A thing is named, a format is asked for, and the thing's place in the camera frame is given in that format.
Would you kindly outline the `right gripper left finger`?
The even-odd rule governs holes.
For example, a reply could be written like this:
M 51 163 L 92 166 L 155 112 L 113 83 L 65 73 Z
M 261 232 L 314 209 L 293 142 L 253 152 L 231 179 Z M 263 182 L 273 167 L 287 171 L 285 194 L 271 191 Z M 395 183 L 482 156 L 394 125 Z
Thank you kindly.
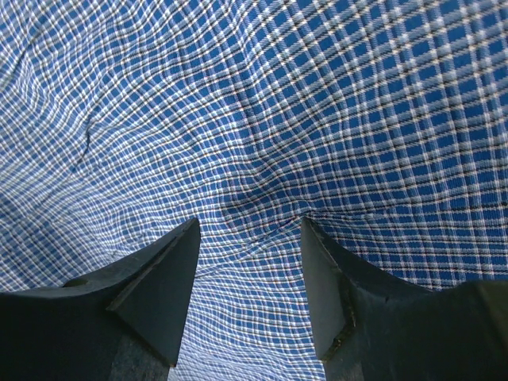
M 60 287 L 1 295 L 4 380 L 165 380 L 191 299 L 200 226 Z

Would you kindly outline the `blue plaid long sleeve shirt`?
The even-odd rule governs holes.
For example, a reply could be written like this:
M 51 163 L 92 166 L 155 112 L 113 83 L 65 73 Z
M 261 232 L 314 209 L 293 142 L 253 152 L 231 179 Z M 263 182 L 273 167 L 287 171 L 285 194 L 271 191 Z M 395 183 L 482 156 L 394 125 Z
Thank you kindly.
M 324 379 L 303 217 L 423 287 L 506 279 L 506 2 L 2 2 L 2 290 L 192 217 L 172 380 Z

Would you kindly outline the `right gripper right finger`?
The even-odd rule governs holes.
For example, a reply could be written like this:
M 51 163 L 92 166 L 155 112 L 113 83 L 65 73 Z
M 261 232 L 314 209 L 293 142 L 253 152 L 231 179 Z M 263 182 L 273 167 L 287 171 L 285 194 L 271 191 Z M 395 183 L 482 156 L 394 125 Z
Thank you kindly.
M 431 291 L 351 253 L 309 218 L 301 256 L 328 380 L 506 379 L 506 282 Z

